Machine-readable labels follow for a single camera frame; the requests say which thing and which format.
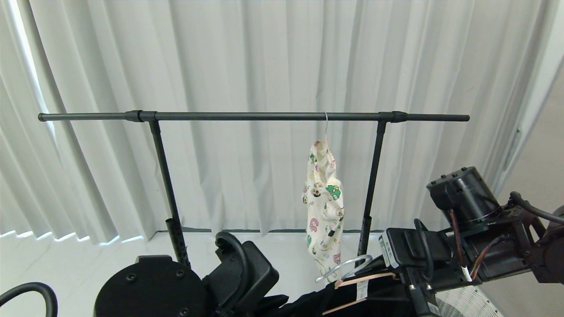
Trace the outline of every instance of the label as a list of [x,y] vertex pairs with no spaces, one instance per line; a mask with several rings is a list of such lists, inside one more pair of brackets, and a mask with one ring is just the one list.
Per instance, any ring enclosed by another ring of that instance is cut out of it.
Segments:
[[386,267],[390,266],[390,259],[387,257],[386,247],[384,246],[384,240],[382,236],[378,238],[378,242],[380,242],[380,249],[382,250],[382,257],[384,258],[384,262],[386,263]]
[[368,297],[368,280],[356,284],[356,300],[360,301]]
[[394,252],[391,249],[390,240],[388,239],[386,231],[384,231],[384,233],[382,233],[382,235],[380,236],[380,239],[382,239],[382,242],[384,243],[384,249],[382,250],[382,254],[386,254],[391,267],[398,268],[399,263],[398,263],[398,261],[395,260]]
[[439,310],[439,308],[438,308],[435,304],[430,303],[430,302],[427,302],[427,305],[428,305],[428,307],[429,307],[429,310],[430,310],[433,314],[435,314],[435,315],[437,315],[437,316],[441,316],[440,310]]

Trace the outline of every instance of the curtain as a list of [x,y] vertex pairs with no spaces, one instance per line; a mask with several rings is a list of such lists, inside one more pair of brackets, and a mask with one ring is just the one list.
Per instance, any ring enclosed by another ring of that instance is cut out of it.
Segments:
[[[553,27],[540,1],[18,1],[30,66],[8,6],[1,229],[96,242],[166,229],[149,128],[75,121],[50,130],[36,119],[42,103],[51,113],[469,114],[467,123],[386,129],[372,228],[420,217],[437,229],[446,222],[425,185],[476,166],[497,186],[506,157],[495,146],[514,136],[515,113],[527,107],[516,90],[529,85],[535,39]],[[184,227],[305,228],[306,156],[325,122],[161,128]],[[374,122],[328,124],[346,230],[360,228],[375,135]]]

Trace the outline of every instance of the white garment with cartoon print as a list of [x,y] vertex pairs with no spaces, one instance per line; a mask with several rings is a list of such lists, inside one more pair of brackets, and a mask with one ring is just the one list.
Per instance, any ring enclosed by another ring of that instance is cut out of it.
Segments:
[[[336,175],[335,159],[326,142],[311,147],[303,203],[307,206],[307,250],[325,274],[341,263],[343,230],[343,194]],[[340,272],[325,279],[330,283],[341,278]]]

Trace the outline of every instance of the white wire connector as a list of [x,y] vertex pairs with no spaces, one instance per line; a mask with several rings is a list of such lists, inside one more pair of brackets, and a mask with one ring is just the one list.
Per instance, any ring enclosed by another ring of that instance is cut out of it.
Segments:
[[464,278],[466,279],[466,281],[471,282],[472,277],[470,276],[470,272],[468,272],[468,268],[465,267],[465,266],[462,266],[461,269],[462,269],[462,273],[464,274]]

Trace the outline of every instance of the white floor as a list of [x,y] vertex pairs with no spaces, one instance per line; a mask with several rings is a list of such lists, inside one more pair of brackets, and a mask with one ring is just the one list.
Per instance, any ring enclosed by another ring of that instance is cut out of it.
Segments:
[[[305,234],[235,234],[241,242],[251,240],[280,273],[270,294],[287,294],[290,301],[301,294],[323,287],[315,262],[307,255]],[[219,260],[214,236],[184,234],[192,269],[200,277],[210,273]],[[371,236],[368,254],[380,255],[377,234]],[[359,234],[343,236],[342,259],[356,256]],[[91,316],[98,291],[117,271],[131,265],[139,255],[169,254],[174,257],[168,234],[157,234],[151,241],[116,241],[109,245],[78,242],[76,237],[54,241],[52,236],[0,238],[0,293],[30,281],[50,285],[57,294],[60,317]],[[39,294],[14,298],[0,308],[1,317],[42,316],[45,306]]]

